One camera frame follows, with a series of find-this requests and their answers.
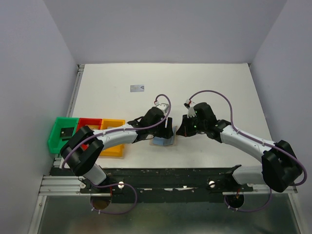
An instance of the gray wall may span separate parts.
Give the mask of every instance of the gray wall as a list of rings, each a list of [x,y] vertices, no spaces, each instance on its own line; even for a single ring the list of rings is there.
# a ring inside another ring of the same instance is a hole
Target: gray wall
[[[312,230],[312,1],[287,1],[251,72],[273,139],[289,141],[310,175],[298,190]]]
[[[251,62],[286,0],[44,0],[78,63]]]
[[[0,32],[0,227],[24,234],[77,66],[42,0],[1,1]]]

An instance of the white tabletop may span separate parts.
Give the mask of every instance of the white tabletop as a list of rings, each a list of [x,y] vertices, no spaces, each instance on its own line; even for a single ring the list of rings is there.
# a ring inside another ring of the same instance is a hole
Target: white tabletop
[[[130,85],[144,85],[131,93]],[[133,120],[154,105],[158,94],[172,102],[170,117],[178,127],[187,113],[183,103],[193,93],[216,90],[227,96],[234,109],[234,123],[241,130],[271,139],[247,64],[112,63],[85,65],[73,117]],[[230,120],[229,106],[216,94],[199,94],[196,103],[207,102],[218,119]],[[125,146],[124,158],[97,160],[103,168],[200,168],[259,165],[250,155],[205,135],[178,136],[176,145],[151,146],[141,141]]]

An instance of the purple cable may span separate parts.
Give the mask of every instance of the purple cable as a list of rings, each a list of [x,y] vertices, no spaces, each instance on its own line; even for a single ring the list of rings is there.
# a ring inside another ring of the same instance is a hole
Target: purple cable
[[[251,213],[251,212],[261,211],[261,210],[263,210],[264,208],[266,208],[266,207],[269,205],[271,199],[272,199],[272,189],[270,188],[270,195],[269,195],[269,199],[267,200],[267,202],[266,202],[263,206],[261,206],[260,208],[257,208],[257,209],[254,209],[254,210],[243,210],[243,209],[236,209],[236,208],[233,208],[233,207],[231,207],[231,206],[228,204],[228,201],[227,201],[227,197],[226,197],[226,196],[224,196],[224,203],[225,203],[225,205],[226,205],[230,210],[232,210],[232,211]]]
[[[229,99],[228,99],[226,96],[224,96],[223,94],[221,94],[221,93],[219,93],[219,92],[217,92],[217,91],[214,91],[214,90],[202,90],[202,91],[198,91],[197,93],[193,94],[193,95],[189,98],[189,100],[191,100],[191,99],[192,99],[194,96],[196,96],[197,94],[204,93],[204,92],[215,93],[215,94],[218,94],[218,95],[220,95],[221,97],[223,97],[223,98],[227,101],[227,103],[228,103],[228,105],[229,105],[229,107],[230,107],[231,126],[233,127],[233,129],[234,129],[238,134],[241,134],[242,136],[244,136],[244,137],[246,137],[246,138],[248,138],[248,139],[250,139],[250,140],[253,140],[253,141],[257,142],[257,143],[262,144],[262,141],[260,141],[260,140],[258,140],[258,139],[256,139],[256,138],[254,138],[254,137],[252,137],[252,136],[250,136],[250,135],[248,135],[248,134],[242,133],[241,131],[239,131],[239,130],[235,127],[234,122],[233,122],[233,108],[232,108],[232,105],[231,105]],[[292,156],[292,155],[289,154],[288,152],[286,152],[286,151],[284,151],[284,150],[282,150],[282,149],[276,147],[275,145],[271,145],[271,144],[268,144],[268,143],[264,143],[264,145],[266,145],[266,146],[268,146],[268,147],[271,147],[271,148],[273,148],[273,149],[275,149],[275,150],[278,150],[278,151],[282,152],[283,154],[287,155],[287,156],[290,157],[292,160],[294,160],[294,161],[301,167],[301,169],[302,169],[302,171],[303,171],[303,179],[302,179],[302,181],[300,181],[299,183],[294,184],[294,186],[302,185],[304,182],[306,182],[306,180],[307,180],[307,178],[308,178],[307,170],[306,170],[306,168],[303,166],[303,164],[302,164],[297,158],[295,158],[294,156]],[[272,198],[272,190],[270,189],[270,197],[269,197],[269,200],[267,201],[267,203],[265,203],[262,207],[260,207],[260,208],[258,208],[258,209],[250,210],[250,211],[244,211],[244,210],[242,210],[242,212],[260,211],[260,210],[262,210],[262,209],[264,209],[264,208],[267,207],[267,205],[269,204],[271,198]]]
[[[94,187],[96,187],[96,188],[99,188],[99,189],[109,188],[109,187],[116,186],[116,185],[125,185],[125,186],[130,187],[133,190],[133,192],[135,193],[135,201],[134,201],[132,207],[130,207],[126,211],[122,211],[122,212],[110,212],[110,211],[97,210],[97,209],[94,208],[93,200],[91,200],[91,206],[97,212],[100,212],[100,213],[103,213],[103,214],[109,214],[109,215],[122,215],[122,214],[125,214],[125,213],[128,213],[129,211],[131,211],[137,205],[137,192],[136,192],[135,188],[132,187],[130,184],[109,184],[109,185],[104,185],[104,186],[98,186],[98,185],[95,185],[95,184],[92,184],[92,185]]]
[[[166,118],[169,116],[170,114],[170,111],[171,111],[171,102],[170,102],[170,99],[167,97],[167,95],[165,94],[159,94],[157,95],[157,97],[155,98],[155,102],[157,101],[157,99],[160,97],[160,96],[163,96],[165,97],[167,100],[168,100],[168,103],[169,103],[169,109],[168,109],[168,113],[166,114],[165,118],[163,118],[161,121],[159,121],[158,123],[156,124],[153,124],[151,126],[148,126],[148,127],[144,127],[144,128],[126,128],[126,129],[123,129],[123,128],[117,128],[117,129],[112,129],[112,130],[109,130],[109,131],[106,131],[105,134],[107,133],[114,133],[114,132],[119,132],[119,131],[138,131],[138,130],[146,130],[146,129],[150,129],[150,128],[154,128],[158,125],[160,125],[163,121],[166,120]],[[102,136],[103,133],[98,133],[98,134],[95,134],[95,135],[92,135],[88,138],[86,138],[85,140],[83,140],[82,142],[80,142],[75,148],[72,149],[71,152],[69,152],[69,154],[66,156],[66,158],[64,159],[63,163],[62,163],[62,169],[64,170],[65,169],[65,164],[67,163],[68,159],[70,158],[70,156],[81,146],[83,145],[85,142],[91,140],[92,138],[95,138],[95,137],[98,137],[98,136]]]

